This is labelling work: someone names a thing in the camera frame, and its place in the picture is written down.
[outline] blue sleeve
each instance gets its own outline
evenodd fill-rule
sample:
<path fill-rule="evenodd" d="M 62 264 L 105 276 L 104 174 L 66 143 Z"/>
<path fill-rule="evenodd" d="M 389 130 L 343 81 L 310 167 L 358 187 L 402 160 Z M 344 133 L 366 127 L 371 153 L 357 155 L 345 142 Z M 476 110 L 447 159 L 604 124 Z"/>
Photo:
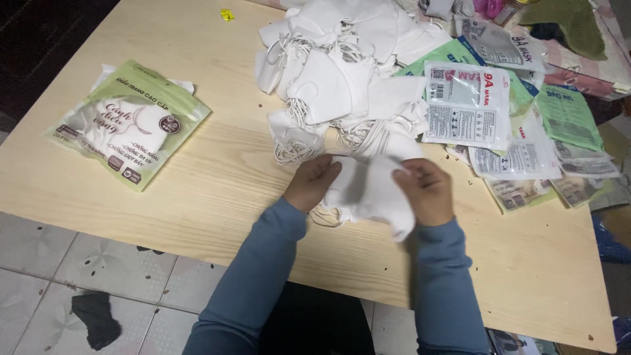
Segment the blue sleeve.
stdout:
<path fill-rule="evenodd" d="M 419 227 L 415 318 L 419 354 L 487 354 L 488 338 L 456 219 Z"/>
<path fill-rule="evenodd" d="M 182 355 L 257 353 L 261 329 L 305 236 L 307 214 L 281 197 L 252 225 L 237 256 L 193 325 Z"/>

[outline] light wood table surface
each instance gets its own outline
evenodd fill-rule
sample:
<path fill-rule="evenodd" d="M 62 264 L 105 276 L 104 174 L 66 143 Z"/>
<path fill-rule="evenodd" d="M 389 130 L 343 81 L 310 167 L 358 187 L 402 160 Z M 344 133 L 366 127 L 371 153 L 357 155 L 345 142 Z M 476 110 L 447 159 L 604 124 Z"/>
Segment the light wood table surface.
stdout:
<path fill-rule="evenodd" d="M 225 22 L 222 8 L 236 19 Z M 266 112 L 283 103 L 253 78 L 254 54 L 263 48 L 257 29 L 283 16 L 243 0 L 122 0 L 0 147 L 0 210 L 228 265 L 293 176 L 272 159 L 266 123 Z M 101 63 L 130 58 L 193 81 L 196 97 L 214 111 L 142 193 L 40 135 L 88 94 Z M 442 145 L 423 149 L 454 176 L 485 325 L 614 352 L 587 207 L 567 210 L 555 201 L 502 216 L 468 167 L 448 159 Z M 404 244 L 390 240 L 385 224 L 310 223 L 290 279 L 407 306 L 409 270 Z"/>

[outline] dark pants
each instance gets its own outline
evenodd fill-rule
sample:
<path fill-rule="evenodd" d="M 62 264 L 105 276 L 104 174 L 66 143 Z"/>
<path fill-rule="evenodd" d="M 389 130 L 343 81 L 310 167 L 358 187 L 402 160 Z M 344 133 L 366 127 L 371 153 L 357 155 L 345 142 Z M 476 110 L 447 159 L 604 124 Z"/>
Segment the dark pants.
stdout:
<path fill-rule="evenodd" d="M 259 339 L 260 355 L 374 355 L 356 297 L 287 282 Z"/>

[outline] person's right hand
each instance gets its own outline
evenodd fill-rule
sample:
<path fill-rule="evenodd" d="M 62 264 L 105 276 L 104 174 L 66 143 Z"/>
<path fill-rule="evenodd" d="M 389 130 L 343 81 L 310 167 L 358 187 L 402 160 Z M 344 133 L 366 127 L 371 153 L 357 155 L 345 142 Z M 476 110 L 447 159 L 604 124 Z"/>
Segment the person's right hand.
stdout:
<path fill-rule="evenodd" d="M 452 220 L 454 203 L 449 174 L 427 159 L 410 159 L 401 165 L 406 170 L 395 170 L 392 177 L 408 197 L 416 222 L 435 227 Z"/>

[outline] person's left hand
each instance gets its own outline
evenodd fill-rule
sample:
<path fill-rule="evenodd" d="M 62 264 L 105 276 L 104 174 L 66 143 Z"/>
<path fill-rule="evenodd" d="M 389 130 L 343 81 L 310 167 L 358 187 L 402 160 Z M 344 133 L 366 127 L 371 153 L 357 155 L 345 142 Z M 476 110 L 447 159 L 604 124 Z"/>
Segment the person's left hand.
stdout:
<path fill-rule="evenodd" d="M 331 164 L 332 159 L 324 154 L 302 163 L 283 194 L 287 202 L 306 214 L 314 209 L 342 171 L 342 164 Z"/>

